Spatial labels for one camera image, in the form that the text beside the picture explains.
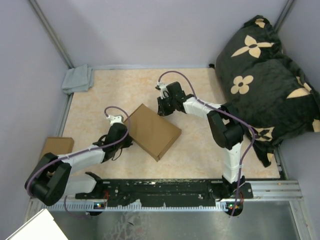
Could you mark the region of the brown cardboard box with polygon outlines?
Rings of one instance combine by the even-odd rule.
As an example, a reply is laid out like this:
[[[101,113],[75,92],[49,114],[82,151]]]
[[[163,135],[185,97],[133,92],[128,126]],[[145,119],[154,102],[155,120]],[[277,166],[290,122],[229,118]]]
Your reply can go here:
[[[159,116],[143,103],[124,121],[129,135],[135,143],[146,151],[155,161],[159,161],[175,141],[182,130]]]

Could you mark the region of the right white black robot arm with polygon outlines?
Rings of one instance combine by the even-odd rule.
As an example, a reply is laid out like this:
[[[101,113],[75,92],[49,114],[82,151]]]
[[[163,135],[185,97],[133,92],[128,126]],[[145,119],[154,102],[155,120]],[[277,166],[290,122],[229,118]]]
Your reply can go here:
[[[155,87],[160,91],[157,98],[157,114],[164,117],[175,111],[194,115],[209,123],[215,143],[226,152],[223,161],[223,193],[228,198],[236,197],[241,187],[237,182],[243,177],[239,170],[241,163],[241,147],[244,140],[245,128],[232,114],[235,108],[229,104],[213,104],[197,99],[193,94],[186,95],[179,82],[170,84],[158,82]]]

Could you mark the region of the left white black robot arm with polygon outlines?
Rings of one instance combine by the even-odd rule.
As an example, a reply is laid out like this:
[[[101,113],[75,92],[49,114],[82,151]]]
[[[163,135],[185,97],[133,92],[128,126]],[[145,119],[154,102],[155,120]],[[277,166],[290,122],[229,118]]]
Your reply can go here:
[[[114,123],[108,133],[88,148],[73,153],[42,156],[25,182],[27,193],[46,206],[52,206],[70,195],[88,194],[97,199],[103,195],[104,186],[92,173],[73,174],[90,167],[115,160],[117,151],[132,145],[128,128],[123,123]]]

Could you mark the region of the small folded cardboard box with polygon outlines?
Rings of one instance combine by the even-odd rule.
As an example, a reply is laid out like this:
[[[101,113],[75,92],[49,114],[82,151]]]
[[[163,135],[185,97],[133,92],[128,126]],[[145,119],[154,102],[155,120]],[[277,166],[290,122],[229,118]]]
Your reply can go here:
[[[73,151],[75,141],[71,137],[48,137],[40,154],[40,159],[47,153],[65,155]]]

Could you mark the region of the grey folded cloth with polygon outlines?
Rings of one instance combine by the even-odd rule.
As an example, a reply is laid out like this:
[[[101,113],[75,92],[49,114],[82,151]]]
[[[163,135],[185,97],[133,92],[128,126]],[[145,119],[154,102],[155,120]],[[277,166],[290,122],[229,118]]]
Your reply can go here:
[[[61,90],[65,94],[87,92],[94,86],[94,69],[88,64],[67,71]]]

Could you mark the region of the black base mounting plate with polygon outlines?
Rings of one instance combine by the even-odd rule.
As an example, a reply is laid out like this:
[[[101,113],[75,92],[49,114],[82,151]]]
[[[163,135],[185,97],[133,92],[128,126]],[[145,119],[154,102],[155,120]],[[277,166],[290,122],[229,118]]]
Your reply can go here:
[[[214,207],[234,199],[236,184],[218,179],[102,179],[78,200],[102,199],[108,207],[128,206],[139,200],[143,207]]]

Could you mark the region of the black floral pillow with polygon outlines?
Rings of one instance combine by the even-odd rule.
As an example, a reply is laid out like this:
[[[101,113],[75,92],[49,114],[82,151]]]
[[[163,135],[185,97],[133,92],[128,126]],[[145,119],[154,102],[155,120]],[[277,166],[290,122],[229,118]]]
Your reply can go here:
[[[283,53],[270,21],[257,15],[230,38],[215,61],[225,99],[249,124],[247,136],[268,167],[284,140],[320,130],[320,94]]]

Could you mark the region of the white board corner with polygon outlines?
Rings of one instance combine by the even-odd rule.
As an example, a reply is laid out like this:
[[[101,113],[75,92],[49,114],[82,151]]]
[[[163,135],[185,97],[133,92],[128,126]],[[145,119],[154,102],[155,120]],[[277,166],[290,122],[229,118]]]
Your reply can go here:
[[[6,211],[0,215],[2,240],[66,240],[67,236],[46,209],[40,210],[29,220],[22,215]]]

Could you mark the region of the aluminium frame rail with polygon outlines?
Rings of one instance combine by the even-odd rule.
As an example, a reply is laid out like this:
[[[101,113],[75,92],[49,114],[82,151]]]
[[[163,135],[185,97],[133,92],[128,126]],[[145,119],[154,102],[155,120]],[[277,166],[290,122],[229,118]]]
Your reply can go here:
[[[89,212],[225,212],[238,216],[245,202],[300,201],[299,184],[293,180],[244,183],[239,192],[228,192],[217,179],[105,179],[92,192],[78,190],[68,198],[54,194],[44,203],[31,198],[36,210]]]

